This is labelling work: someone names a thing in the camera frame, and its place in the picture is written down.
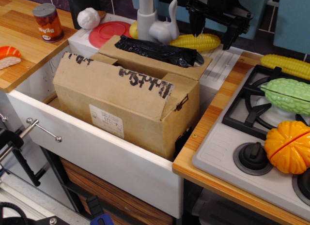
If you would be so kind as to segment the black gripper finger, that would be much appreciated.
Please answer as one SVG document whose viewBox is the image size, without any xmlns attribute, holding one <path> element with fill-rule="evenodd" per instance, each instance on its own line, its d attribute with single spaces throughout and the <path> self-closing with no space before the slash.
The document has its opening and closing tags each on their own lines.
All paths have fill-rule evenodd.
<svg viewBox="0 0 310 225">
<path fill-rule="evenodd" d="M 205 16 L 199 11 L 191 9 L 189 11 L 189 22 L 191 26 L 191 33 L 194 37 L 198 37 L 205 27 Z"/>
<path fill-rule="evenodd" d="M 247 34 L 250 24 L 247 19 L 234 19 L 230 25 L 227 26 L 227 30 L 223 38 L 223 50 L 230 49 L 231 45 L 241 34 Z"/>
</svg>

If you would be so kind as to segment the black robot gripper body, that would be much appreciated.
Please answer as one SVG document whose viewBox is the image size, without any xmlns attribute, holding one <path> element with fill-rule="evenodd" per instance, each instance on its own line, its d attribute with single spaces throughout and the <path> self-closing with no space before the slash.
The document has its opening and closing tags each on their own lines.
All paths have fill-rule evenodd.
<svg viewBox="0 0 310 225">
<path fill-rule="evenodd" d="M 188 0 L 188 12 L 193 9 L 221 25 L 228 26 L 234 19 L 247 19 L 249 22 L 253 15 L 241 5 L 239 0 Z"/>
</svg>

